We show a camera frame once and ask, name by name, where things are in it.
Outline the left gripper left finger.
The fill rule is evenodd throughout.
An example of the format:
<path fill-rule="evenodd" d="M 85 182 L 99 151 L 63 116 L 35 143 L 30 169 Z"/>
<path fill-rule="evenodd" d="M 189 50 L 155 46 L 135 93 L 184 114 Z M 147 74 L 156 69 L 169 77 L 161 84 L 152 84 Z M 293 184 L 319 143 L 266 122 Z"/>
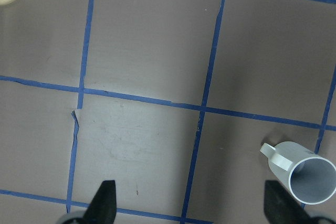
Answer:
<path fill-rule="evenodd" d="M 117 214 L 115 184 L 114 180 L 105 180 L 101 183 L 83 215 L 86 223 L 114 223 Z"/>

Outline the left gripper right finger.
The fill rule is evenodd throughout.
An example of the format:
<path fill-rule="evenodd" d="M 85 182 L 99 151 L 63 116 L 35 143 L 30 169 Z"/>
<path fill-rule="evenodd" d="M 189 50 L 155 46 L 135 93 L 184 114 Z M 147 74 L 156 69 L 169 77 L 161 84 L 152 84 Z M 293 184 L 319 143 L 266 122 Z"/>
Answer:
<path fill-rule="evenodd" d="M 276 180 L 266 180 L 264 214 L 269 223 L 315 223 Z"/>

